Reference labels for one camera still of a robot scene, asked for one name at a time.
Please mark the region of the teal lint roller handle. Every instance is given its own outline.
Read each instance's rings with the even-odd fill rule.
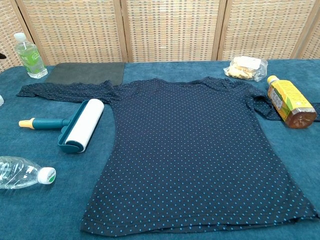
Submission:
[[[55,118],[31,118],[30,120],[19,121],[19,126],[30,129],[61,129],[68,126],[70,120]]]

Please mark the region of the yellow label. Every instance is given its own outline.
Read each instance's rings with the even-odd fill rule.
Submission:
[[[297,108],[312,108],[302,93],[288,80],[277,80],[271,83],[268,96],[283,120]]]

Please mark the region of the brown liquid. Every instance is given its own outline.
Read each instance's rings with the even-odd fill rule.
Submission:
[[[314,108],[301,107],[292,110],[285,120],[289,128],[304,129],[309,127],[317,117]]]

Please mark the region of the shirt sleeve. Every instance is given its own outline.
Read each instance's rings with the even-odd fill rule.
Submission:
[[[282,121],[271,100],[261,89],[252,85],[247,88],[247,105],[268,120]],[[317,112],[315,122],[320,122],[320,103],[311,103]]]
[[[128,87],[112,86],[110,81],[101,84],[55,84],[55,83],[34,83],[23,86],[18,97],[42,97],[60,102],[80,103],[88,99],[99,99],[105,104],[112,101],[120,101],[131,94]]]

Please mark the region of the table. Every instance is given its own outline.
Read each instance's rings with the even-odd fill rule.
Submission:
[[[170,82],[189,82],[206,76],[225,78],[223,68],[228,65],[228,61],[127,63],[123,84],[152,78]],[[291,80],[310,102],[320,103],[319,66],[320,59],[274,59],[268,61],[268,76]],[[73,102],[16,96],[22,86],[43,82],[47,76],[30,78],[22,66],[0,74],[0,95],[4,98],[4,105],[0,107],[0,156],[24,157],[40,166],[54,167],[57,172],[52,185],[35,184],[18,190],[0,190],[0,239],[106,239],[80,231],[80,223],[93,187],[113,148],[115,126],[112,110],[105,105],[84,153],[63,153],[58,147],[60,130],[32,130],[18,126],[18,121],[32,117],[69,118],[80,106]],[[267,92],[265,79],[249,83]],[[315,122],[306,129],[291,129],[281,121],[256,116],[293,179],[320,210],[320,124]],[[318,239],[319,234],[320,222],[306,220],[241,231],[141,233],[119,239],[307,240]]]

